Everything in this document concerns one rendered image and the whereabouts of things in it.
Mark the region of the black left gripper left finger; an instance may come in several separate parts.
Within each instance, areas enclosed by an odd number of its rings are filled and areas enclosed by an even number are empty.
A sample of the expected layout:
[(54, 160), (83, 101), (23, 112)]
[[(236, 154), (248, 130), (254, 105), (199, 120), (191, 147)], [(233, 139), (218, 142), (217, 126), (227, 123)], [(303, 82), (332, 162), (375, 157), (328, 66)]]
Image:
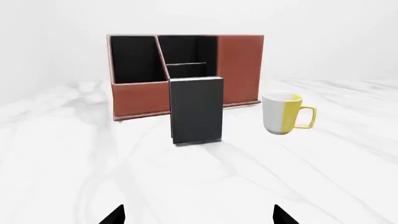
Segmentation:
[(124, 224), (126, 219), (124, 205), (120, 205), (113, 210), (99, 224)]

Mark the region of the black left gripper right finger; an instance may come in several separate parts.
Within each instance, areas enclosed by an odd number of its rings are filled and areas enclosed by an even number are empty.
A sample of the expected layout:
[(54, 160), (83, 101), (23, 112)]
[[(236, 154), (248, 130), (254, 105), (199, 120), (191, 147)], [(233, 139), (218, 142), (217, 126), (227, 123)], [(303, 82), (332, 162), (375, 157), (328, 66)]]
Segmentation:
[(285, 210), (280, 206), (274, 205), (274, 211), (272, 215), (274, 224), (299, 224), (294, 218), (292, 218)]

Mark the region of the black book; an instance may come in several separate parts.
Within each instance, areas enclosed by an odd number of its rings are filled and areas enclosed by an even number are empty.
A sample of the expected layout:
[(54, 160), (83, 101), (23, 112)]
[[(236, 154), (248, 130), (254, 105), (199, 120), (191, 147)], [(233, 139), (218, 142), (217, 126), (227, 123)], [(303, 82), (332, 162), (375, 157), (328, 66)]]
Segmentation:
[(169, 80), (170, 125), (174, 144), (221, 139), (223, 89), (224, 80), (217, 76)]

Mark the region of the brown leather desk caddy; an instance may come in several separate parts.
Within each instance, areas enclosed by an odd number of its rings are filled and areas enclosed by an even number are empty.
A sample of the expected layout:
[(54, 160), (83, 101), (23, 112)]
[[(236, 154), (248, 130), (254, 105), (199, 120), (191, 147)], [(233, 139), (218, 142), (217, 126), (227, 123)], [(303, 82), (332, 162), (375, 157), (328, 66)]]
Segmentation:
[(108, 35), (113, 119), (169, 113), (172, 78), (219, 76), (225, 107), (259, 102), (262, 35)]

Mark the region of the white and yellow mug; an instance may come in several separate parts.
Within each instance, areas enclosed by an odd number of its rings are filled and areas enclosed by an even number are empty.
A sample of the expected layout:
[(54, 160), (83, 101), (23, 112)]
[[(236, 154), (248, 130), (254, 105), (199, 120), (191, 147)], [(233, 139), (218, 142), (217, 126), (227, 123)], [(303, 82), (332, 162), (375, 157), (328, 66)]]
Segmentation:
[[(286, 91), (267, 91), (262, 95), (262, 120), (265, 129), (271, 134), (285, 135), (294, 128), (310, 129), (315, 123), (317, 108), (303, 106), (303, 98)], [(309, 124), (297, 124), (296, 119), (302, 109), (312, 110)]]

